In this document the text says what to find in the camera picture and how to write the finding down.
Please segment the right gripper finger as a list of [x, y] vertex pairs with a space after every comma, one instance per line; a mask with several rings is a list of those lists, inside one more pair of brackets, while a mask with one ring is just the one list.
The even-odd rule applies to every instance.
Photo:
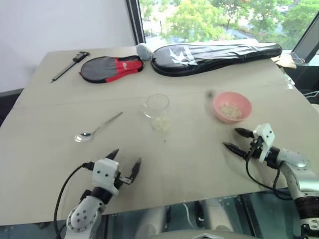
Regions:
[[240, 136], [245, 138], [253, 138], [253, 132], [245, 128], [235, 128], [234, 129]]
[[247, 153], [243, 150], [241, 150], [238, 146], [229, 143], [229, 142], [223, 142], [223, 145], [232, 153], [236, 154], [237, 156], [246, 159]]

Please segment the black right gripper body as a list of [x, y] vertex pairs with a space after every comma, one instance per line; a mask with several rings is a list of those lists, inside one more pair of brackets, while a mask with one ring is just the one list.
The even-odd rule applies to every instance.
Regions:
[[256, 152], [256, 150], [262, 145], [264, 142], [263, 138], [259, 135], [255, 136], [252, 131], [248, 131], [247, 133], [248, 138], [252, 138], [252, 142], [250, 143], [251, 147], [245, 157], [245, 160], [249, 160], [253, 154]]

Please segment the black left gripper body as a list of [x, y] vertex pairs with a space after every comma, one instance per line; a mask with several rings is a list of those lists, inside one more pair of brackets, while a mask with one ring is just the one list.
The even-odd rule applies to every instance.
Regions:
[[115, 188], [119, 190], [123, 184], [127, 184], [127, 183], [128, 183], [127, 177], [122, 176], [121, 172], [117, 172], [115, 176], [115, 180], [114, 180]]

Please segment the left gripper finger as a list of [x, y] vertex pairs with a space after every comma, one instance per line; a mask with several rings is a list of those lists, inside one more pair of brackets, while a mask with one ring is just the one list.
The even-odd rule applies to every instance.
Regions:
[[129, 177], [126, 177], [126, 184], [130, 185], [134, 182], [136, 179], [139, 171], [140, 171], [140, 166], [142, 163], [142, 158], [140, 157], [134, 164], [132, 170], [131, 170], [131, 175]]
[[109, 153], [109, 154], [105, 157], [105, 159], [114, 160], [114, 159], [116, 158], [118, 152], [119, 152], [119, 149], [113, 150], [111, 153]]

